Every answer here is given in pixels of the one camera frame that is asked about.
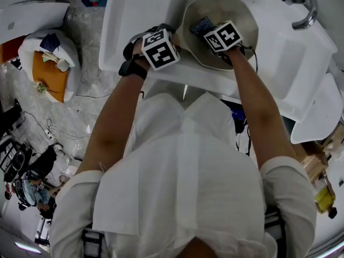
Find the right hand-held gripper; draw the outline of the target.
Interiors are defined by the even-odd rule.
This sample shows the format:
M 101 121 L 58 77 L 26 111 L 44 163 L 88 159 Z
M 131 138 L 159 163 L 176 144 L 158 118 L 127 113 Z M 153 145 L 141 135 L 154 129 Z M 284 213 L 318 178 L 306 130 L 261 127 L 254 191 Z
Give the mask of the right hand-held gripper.
M 245 55 L 245 50 L 254 52 L 252 46 L 245 46 L 243 44 L 243 37 L 230 20 L 215 26 L 208 33 L 204 34 L 203 38 L 209 45 L 211 52 L 230 66 L 232 62 L 228 55 L 225 54 L 226 51 L 237 47 L 243 55 Z

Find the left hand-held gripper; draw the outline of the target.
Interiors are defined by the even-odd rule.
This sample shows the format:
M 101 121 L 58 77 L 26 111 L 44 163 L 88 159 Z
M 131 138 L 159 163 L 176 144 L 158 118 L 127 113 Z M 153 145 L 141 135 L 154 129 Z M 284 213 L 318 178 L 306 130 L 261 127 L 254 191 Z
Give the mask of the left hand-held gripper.
M 123 50 L 126 60 L 134 59 L 134 45 L 141 40 L 141 54 L 153 68 L 158 71 L 179 62 L 180 55 L 173 43 L 176 30 L 170 25 L 161 23 L 151 29 L 133 36 Z

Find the blue scrubbing sponge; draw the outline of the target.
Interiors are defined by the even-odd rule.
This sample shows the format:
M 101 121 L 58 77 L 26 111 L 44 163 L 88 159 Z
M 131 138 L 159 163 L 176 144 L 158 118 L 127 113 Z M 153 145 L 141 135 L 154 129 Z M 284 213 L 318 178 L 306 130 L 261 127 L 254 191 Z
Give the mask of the blue scrubbing sponge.
M 195 24 L 191 25 L 189 27 L 189 31 L 198 37 L 203 37 L 210 31 L 212 31 L 215 27 L 216 26 L 209 19 L 209 17 L 205 16 L 199 21 L 197 21 Z

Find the beige frying pan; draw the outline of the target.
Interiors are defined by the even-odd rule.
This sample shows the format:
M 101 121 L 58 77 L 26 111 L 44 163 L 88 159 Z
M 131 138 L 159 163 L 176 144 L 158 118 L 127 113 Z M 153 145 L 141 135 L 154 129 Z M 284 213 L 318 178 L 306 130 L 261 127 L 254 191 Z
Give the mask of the beige frying pan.
M 254 49 L 254 52 L 245 50 L 245 57 L 250 59 L 255 55 L 259 28 L 248 7 L 241 0 L 194 0 L 186 7 L 176 34 L 180 47 L 189 51 L 202 66 L 225 71 L 232 69 L 232 66 L 211 52 L 203 37 L 189 31 L 191 25 L 205 16 L 208 16 L 215 26 L 232 21 L 243 37 L 243 44 Z

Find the person's left forearm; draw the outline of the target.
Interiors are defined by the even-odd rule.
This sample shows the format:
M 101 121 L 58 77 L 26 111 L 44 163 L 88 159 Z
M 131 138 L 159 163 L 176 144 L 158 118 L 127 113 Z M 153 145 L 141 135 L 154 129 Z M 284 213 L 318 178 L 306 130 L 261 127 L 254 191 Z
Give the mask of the person's left forearm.
M 104 104 L 76 174 L 107 171 L 123 158 L 144 80 L 122 77 Z

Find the person's right forearm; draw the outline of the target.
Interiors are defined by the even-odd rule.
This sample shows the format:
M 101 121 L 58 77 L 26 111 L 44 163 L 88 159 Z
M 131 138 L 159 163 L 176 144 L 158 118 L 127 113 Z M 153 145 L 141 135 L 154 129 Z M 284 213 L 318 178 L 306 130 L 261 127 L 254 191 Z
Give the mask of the person's right forearm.
M 230 49 L 225 54 L 233 66 L 258 166 L 279 156 L 295 159 L 295 152 L 271 93 L 238 48 Z

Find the person's left hand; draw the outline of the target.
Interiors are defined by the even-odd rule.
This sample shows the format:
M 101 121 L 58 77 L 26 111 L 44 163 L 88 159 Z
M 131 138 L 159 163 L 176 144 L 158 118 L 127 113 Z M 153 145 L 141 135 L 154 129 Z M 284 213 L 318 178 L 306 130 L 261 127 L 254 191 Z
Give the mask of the person's left hand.
M 135 61 L 140 60 L 140 61 L 146 62 L 146 58 L 142 52 L 142 43 L 143 43 L 142 39 L 139 39 L 134 43 L 133 52 L 132 52 L 133 60 Z

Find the white washbasin cabinet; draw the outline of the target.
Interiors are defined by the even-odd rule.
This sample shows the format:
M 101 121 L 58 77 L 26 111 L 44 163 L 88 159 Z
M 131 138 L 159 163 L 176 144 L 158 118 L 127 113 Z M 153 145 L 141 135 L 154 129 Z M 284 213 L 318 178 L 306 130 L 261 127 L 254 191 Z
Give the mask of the white washbasin cabinet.
M 186 7 L 194 0 L 107 0 L 99 67 L 117 71 L 129 40 L 166 23 L 178 28 Z M 305 30 L 291 24 L 307 15 L 302 5 L 280 0 L 241 0 L 259 28 L 252 67 L 273 95 L 281 114 L 294 121 L 305 119 L 316 91 L 337 47 L 320 23 Z

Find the black phone with blue screen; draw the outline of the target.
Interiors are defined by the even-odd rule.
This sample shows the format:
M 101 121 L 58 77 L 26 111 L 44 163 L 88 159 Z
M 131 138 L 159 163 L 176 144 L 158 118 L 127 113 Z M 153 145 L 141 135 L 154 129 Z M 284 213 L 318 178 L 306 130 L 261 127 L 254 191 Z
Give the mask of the black phone with blue screen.
M 232 117 L 234 120 L 235 133 L 240 134 L 244 131 L 246 126 L 246 116 L 242 110 L 231 108 Z

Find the white bag with orange contents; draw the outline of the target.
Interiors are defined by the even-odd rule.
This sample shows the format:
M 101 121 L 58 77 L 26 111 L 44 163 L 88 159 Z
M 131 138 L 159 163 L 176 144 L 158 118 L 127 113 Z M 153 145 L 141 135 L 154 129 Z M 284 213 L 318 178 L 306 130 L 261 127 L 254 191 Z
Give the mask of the white bag with orange contents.
M 64 101 L 69 101 L 78 88 L 81 79 L 81 66 L 78 59 L 78 52 L 74 43 L 59 30 L 42 30 L 29 34 L 18 49 L 18 55 L 21 66 L 26 72 L 30 81 L 34 81 L 32 69 L 34 52 L 43 52 L 44 49 L 40 47 L 42 39 L 49 34 L 56 34 L 60 41 L 60 45 L 55 49 L 53 54 L 59 58 L 64 59 L 69 64 L 66 90 L 64 93 Z

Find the small white cup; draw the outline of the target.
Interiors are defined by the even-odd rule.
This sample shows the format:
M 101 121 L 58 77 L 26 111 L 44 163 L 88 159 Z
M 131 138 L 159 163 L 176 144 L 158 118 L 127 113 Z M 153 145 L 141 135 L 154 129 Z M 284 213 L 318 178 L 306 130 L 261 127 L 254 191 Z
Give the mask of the small white cup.
M 65 59 L 60 59 L 55 67 L 64 73 L 69 69 L 69 63 Z

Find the orange cushion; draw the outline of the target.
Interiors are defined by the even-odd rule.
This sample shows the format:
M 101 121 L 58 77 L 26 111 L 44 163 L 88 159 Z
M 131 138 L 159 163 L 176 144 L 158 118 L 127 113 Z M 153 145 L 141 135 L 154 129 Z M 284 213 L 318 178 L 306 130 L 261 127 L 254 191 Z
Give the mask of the orange cushion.
M 44 62 L 42 55 L 42 52 L 34 52 L 32 67 L 33 80 L 35 83 L 37 81 L 44 82 L 50 90 L 50 92 L 47 93 L 50 94 L 54 100 L 63 103 L 68 78 L 68 70 L 64 73 L 61 72 L 55 67 L 56 62 L 52 60 Z

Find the white ceramic basin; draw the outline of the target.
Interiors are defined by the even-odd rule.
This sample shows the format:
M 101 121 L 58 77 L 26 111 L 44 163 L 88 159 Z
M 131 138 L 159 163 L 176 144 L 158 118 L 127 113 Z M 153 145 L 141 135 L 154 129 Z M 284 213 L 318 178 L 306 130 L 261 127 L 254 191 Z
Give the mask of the white ceramic basin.
M 332 74 L 327 73 L 316 93 L 314 101 L 300 123 L 295 123 L 290 140 L 292 144 L 324 140 L 336 128 L 343 103 Z

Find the dried plant sprig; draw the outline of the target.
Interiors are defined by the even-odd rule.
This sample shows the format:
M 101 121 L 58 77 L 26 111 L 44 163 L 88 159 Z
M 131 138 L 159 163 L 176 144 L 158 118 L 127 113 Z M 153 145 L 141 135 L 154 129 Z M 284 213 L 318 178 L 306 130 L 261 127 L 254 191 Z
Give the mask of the dried plant sprig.
M 42 94 L 42 95 L 44 95 L 47 92 L 50 92 L 48 86 L 42 81 L 37 81 L 35 83 L 35 88 L 36 88 L 37 92 Z

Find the white flat panel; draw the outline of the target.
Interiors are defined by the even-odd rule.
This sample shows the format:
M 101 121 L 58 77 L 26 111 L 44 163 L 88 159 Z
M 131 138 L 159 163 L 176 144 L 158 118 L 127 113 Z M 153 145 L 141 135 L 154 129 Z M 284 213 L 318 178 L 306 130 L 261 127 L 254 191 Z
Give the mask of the white flat panel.
M 0 9 L 0 44 L 30 33 L 60 27 L 69 3 L 35 2 Z

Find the white shirt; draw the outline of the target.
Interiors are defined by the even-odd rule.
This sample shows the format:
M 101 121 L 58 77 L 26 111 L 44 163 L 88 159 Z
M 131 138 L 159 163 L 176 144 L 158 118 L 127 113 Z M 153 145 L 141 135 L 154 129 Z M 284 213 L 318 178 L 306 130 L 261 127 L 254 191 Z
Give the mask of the white shirt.
M 139 103 L 125 155 L 108 171 L 77 174 L 56 198 L 52 258 L 82 258 L 87 226 L 105 258 L 172 258 L 195 237 L 223 258 L 276 258 L 265 228 L 279 209 L 289 258 L 304 258 L 316 229 L 312 185 L 287 156 L 258 168 L 235 148 L 228 107 L 205 93 L 188 108 L 169 94 Z

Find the red-orange board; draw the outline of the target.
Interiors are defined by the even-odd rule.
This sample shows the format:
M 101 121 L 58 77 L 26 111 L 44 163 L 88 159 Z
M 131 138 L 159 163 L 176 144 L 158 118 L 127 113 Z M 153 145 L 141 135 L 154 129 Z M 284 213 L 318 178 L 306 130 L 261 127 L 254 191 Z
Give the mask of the red-orange board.
M 0 44 L 0 64 L 6 63 L 18 56 L 18 49 L 26 36 L 17 37 Z

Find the cardboard box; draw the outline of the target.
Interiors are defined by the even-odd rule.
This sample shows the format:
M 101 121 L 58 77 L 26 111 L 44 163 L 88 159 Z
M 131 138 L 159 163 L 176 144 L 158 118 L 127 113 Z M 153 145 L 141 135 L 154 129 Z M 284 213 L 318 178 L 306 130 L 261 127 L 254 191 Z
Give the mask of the cardboard box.
M 306 157 L 302 165 L 307 172 L 311 182 L 316 181 L 328 168 L 328 159 L 326 153 L 314 142 L 302 144 Z

